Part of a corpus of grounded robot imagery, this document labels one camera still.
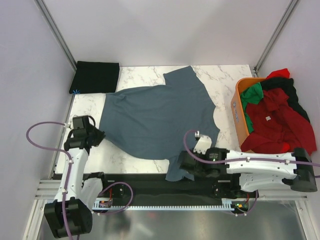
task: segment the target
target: black cloth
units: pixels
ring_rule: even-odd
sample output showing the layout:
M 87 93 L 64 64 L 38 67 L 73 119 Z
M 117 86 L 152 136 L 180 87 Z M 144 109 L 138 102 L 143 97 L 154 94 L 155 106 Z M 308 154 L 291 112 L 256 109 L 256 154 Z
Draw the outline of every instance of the black cloth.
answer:
M 119 71 L 119 63 L 78 61 L 69 93 L 114 93 Z
M 307 112 L 299 104 L 299 98 L 297 96 L 297 90 L 294 87 L 293 78 L 272 77 L 262 81 L 261 87 L 265 91 L 281 88 L 284 91 L 284 93 L 289 97 L 287 99 L 289 107 L 291 107 L 294 111 L 296 111 L 310 123 L 310 119 L 308 117 Z

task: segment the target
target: pile of clothes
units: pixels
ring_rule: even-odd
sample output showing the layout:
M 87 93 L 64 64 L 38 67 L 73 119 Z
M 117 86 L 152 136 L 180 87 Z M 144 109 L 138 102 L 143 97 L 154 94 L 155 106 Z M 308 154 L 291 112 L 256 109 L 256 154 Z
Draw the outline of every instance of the pile of clothes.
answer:
M 241 95 L 249 136 L 243 152 L 280 154 L 304 148 L 311 155 L 316 139 L 307 112 L 299 104 L 287 68 L 272 72 Z

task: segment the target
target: green shirt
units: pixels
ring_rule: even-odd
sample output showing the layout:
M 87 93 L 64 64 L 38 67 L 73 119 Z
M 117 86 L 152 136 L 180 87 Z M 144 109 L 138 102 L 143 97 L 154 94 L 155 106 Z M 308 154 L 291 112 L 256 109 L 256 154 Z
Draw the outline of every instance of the green shirt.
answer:
M 252 133 L 254 131 L 254 127 L 249 115 L 246 112 L 247 105 L 248 103 L 258 104 L 263 97 L 264 92 L 262 91 L 260 82 L 256 83 L 255 85 L 252 85 L 251 87 L 248 87 L 240 95 L 246 126 L 248 128 L 249 133 Z

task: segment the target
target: gray t-shirt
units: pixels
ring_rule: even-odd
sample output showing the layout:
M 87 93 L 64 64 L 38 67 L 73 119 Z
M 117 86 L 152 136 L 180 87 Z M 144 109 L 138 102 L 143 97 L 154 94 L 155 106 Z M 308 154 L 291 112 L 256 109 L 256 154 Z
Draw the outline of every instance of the gray t-shirt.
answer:
M 168 181 L 193 179 L 179 169 L 183 137 L 190 130 L 208 135 L 215 145 L 219 133 L 215 105 L 191 66 L 163 75 L 165 85 L 144 86 L 107 93 L 99 129 L 106 139 L 141 159 L 169 160 Z M 187 139 L 189 148 L 196 144 Z

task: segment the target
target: metal floor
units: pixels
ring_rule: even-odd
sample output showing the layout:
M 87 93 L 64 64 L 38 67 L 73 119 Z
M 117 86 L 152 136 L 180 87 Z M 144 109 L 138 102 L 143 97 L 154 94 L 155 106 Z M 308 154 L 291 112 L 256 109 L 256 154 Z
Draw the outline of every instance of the metal floor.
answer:
M 38 239 L 55 239 L 45 219 Z M 80 236 L 80 240 L 242 239 L 306 240 L 295 203 L 259 201 L 248 216 L 239 217 L 221 211 L 130 210 L 110 216 L 95 214 L 91 233 Z

